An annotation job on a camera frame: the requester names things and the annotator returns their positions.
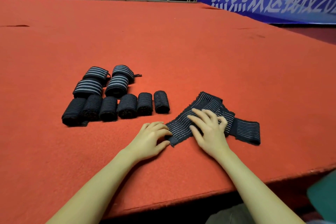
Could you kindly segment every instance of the right hand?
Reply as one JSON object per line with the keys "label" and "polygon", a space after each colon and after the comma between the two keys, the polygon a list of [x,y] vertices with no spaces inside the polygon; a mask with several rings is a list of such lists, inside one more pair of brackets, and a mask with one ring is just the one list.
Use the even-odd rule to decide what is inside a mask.
{"label": "right hand", "polygon": [[193,108],[192,111],[199,117],[188,115],[188,118],[193,121],[203,132],[203,136],[195,126],[190,126],[191,132],[194,135],[198,145],[213,158],[218,158],[230,150],[224,135],[224,129],[228,122],[224,117],[217,117],[210,110],[198,110]]}

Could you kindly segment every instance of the left hand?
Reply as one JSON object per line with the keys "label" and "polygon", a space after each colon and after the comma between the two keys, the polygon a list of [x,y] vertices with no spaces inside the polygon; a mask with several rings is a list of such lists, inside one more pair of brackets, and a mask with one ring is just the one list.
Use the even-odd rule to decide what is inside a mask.
{"label": "left hand", "polygon": [[145,123],[125,150],[135,158],[136,162],[154,157],[170,144],[166,140],[156,145],[158,139],[164,136],[172,136],[172,133],[163,121]]}

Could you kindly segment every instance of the green object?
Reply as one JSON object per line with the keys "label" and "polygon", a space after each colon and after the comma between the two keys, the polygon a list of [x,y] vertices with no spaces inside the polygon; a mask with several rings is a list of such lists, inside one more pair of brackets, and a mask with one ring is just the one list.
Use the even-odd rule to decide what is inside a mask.
{"label": "green object", "polygon": [[336,223],[336,170],[312,185],[307,196],[325,221]]}

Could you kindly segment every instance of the red carpet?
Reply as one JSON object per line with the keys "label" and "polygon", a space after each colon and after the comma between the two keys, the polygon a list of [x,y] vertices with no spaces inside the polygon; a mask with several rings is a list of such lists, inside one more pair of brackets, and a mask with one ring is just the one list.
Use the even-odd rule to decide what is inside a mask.
{"label": "red carpet", "polygon": [[[0,211],[44,223],[137,134],[200,91],[260,122],[261,145],[228,137],[264,182],[336,167],[336,46],[201,4],[0,0]],[[5,27],[27,25],[29,27]],[[143,74],[129,93],[168,94],[171,112],[67,128],[61,115],[90,66]],[[107,216],[234,190],[193,138],[127,180]]]}

